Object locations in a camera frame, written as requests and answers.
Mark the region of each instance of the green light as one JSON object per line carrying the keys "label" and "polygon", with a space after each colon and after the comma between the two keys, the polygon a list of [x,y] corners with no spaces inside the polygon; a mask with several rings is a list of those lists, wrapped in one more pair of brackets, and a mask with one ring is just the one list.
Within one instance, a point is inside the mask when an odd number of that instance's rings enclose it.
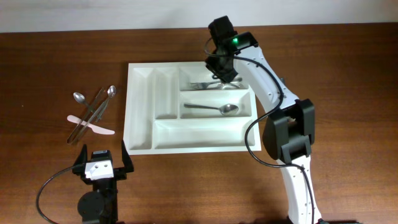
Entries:
{"label": "green light", "polygon": [[233,44],[238,44],[238,38],[233,38],[233,39],[232,39],[232,43],[233,43]]}

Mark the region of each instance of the fork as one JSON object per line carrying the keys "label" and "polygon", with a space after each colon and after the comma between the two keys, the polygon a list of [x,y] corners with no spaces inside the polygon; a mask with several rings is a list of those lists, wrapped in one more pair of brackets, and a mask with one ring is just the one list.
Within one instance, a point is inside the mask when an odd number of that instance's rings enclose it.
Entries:
{"label": "fork", "polygon": [[[242,78],[235,78],[232,82],[241,82]],[[189,87],[194,90],[206,90],[209,85],[221,83],[221,81],[203,82],[203,83],[189,83]]]}

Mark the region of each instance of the wooden table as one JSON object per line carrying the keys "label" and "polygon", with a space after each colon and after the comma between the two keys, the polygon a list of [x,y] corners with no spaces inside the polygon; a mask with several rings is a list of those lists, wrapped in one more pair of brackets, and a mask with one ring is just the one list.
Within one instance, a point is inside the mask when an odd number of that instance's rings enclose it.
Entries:
{"label": "wooden table", "polygon": [[[287,86],[316,107],[312,179],[326,220],[398,223],[398,24],[241,27],[250,30]],[[204,60],[206,29],[0,34],[0,222],[45,223],[34,200],[52,174],[71,166],[83,144],[110,149],[121,166],[127,63]],[[92,99],[116,85],[100,126],[66,144],[81,115],[74,91]],[[266,151],[257,153],[266,161]],[[279,170],[247,152],[132,156],[118,182],[126,223],[261,223],[287,216]],[[78,223],[90,191],[72,173],[48,185],[45,214]]]}

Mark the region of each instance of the silver spoon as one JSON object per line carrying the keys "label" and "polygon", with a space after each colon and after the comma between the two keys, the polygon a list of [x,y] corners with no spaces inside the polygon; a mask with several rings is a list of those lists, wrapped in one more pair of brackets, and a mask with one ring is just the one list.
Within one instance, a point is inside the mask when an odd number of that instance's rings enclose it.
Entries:
{"label": "silver spoon", "polygon": [[114,97],[115,94],[116,94],[116,87],[115,87],[114,85],[111,85],[111,86],[108,88],[108,97],[107,97],[107,99],[104,101],[105,106],[104,106],[104,108],[102,109],[102,111],[99,113],[96,122],[97,122],[99,119],[101,119],[102,114],[104,113],[106,107],[108,106],[109,100],[110,100],[112,97]]}
{"label": "silver spoon", "polygon": [[234,115],[239,111],[239,107],[236,105],[232,104],[226,104],[224,106],[221,106],[219,108],[215,108],[212,106],[203,106],[203,105],[194,105],[191,103],[184,103],[185,108],[197,108],[197,109],[212,109],[212,110],[218,110],[220,111],[221,114],[223,115]]}
{"label": "silver spoon", "polygon": [[83,105],[86,105],[87,108],[88,108],[91,112],[94,113],[94,110],[93,110],[92,107],[87,103],[86,98],[85,98],[85,96],[83,96],[83,94],[75,92],[75,93],[73,93],[73,97],[74,97],[74,99],[75,99],[78,103],[81,103],[81,104],[83,104]]}

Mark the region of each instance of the cutlery tray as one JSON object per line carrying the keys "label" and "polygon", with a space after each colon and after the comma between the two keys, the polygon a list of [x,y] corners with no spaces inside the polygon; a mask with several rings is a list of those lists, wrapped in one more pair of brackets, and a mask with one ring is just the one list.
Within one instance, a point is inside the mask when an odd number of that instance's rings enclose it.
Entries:
{"label": "cutlery tray", "polygon": [[[233,90],[192,90],[191,82],[213,82],[204,62],[130,63],[123,139],[130,155],[246,151],[244,133],[257,119],[250,86]],[[185,108],[184,103],[239,106],[233,116],[217,110]],[[261,150],[258,125],[248,137]]]}

